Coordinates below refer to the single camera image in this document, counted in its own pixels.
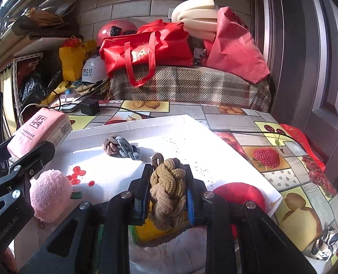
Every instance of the barcode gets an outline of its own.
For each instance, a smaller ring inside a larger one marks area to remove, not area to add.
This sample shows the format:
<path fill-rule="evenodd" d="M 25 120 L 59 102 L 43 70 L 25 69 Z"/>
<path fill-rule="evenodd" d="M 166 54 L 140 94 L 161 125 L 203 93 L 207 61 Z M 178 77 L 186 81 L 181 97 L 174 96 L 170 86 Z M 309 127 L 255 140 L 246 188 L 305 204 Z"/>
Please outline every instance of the barcode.
<path fill-rule="evenodd" d="M 61 127 L 61 133 L 64 136 L 69 130 L 70 130 L 71 125 L 68 123 L 64 123 L 63 126 Z"/>

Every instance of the red strap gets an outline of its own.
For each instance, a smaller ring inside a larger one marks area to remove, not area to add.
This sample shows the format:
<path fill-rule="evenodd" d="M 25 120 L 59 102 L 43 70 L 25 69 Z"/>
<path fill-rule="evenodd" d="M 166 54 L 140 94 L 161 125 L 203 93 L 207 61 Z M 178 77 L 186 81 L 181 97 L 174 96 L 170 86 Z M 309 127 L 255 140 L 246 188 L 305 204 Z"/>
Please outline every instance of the red strap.
<path fill-rule="evenodd" d="M 135 74 L 132 68 L 132 60 L 131 60 L 131 44 L 130 42 L 126 42 L 124 44 L 125 48 L 125 62 L 126 62 L 126 69 L 128 74 L 129 82 L 134 87 L 141 87 L 143 86 L 149 79 L 151 79 L 155 74 L 156 63 L 155 63 L 155 32 L 152 32 L 150 35 L 150 39 L 148 42 L 148 75 L 144 78 L 136 81 Z"/>

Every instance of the white foam roll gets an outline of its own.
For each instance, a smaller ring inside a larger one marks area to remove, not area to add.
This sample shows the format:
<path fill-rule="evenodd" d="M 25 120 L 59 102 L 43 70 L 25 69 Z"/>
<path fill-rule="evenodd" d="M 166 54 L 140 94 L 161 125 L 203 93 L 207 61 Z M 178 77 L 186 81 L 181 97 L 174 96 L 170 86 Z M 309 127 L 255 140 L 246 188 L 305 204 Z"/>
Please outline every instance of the white foam roll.
<path fill-rule="evenodd" d="M 184 18 L 198 19 L 198 18 L 211 18 L 217 20 L 218 9 L 191 9 L 181 12 L 178 15 L 178 21 Z"/>
<path fill-rule="evenodd" d="M 171 14 L 171 21 L 178 22 L 178 15 L 183 11 L 191 9 L 215 9 L 215 2 L 213 0 L 187 0 L 180 3 Z"/>
<path fill-rule="evenodd" d="M 184 30 L 187 31 L 190 34 L 190 36 L 195 38 L 209 40 L 212 42 L 215 41 L 216 38 L 216 32 L 188 29 L 186 27 L 184 27 Z"/>
<path fill-rule="evenodd" d="M 183 22 L 184 26 L 188 29 L 210 31 L 210 32 L 217 31 L 217 20 L 213 20 L 211 18 L 202 18 L 202 19 L 195 19 L 195 20 L 184 18 L 182 19 L 181 22 Z"/>

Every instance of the yellow bag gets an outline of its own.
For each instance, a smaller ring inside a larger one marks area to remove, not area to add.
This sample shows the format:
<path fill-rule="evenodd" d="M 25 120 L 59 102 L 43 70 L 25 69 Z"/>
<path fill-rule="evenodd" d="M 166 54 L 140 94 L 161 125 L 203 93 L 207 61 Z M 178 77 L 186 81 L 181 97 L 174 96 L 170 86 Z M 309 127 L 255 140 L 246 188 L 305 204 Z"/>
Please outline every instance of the yellow bag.
<path fill-rule="evenodd" d="M 96 52 L 95 40 L 83 42 L 79 46 L 61 47 L 62 79 L 76 81 L 82 77 L 84 61 Z"/>

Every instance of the blue and brown rope knot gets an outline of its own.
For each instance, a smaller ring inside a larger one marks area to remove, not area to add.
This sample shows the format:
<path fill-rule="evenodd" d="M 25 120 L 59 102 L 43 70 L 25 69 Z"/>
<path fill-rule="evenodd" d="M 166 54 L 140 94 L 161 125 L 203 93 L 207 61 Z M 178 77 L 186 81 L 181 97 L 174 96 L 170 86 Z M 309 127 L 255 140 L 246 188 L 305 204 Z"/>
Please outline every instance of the blue and brown rope knot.
<path fill-rule="evenodd" d="M 137 147 L 131 145 L 125 138 L 117 134 L 113 134 L 109 138 L 105 139 L 103 149 L 108 155 L 117 154 L 119 152 L 122 157 L 130 157 L 136 161 L 140 159 Z"/>

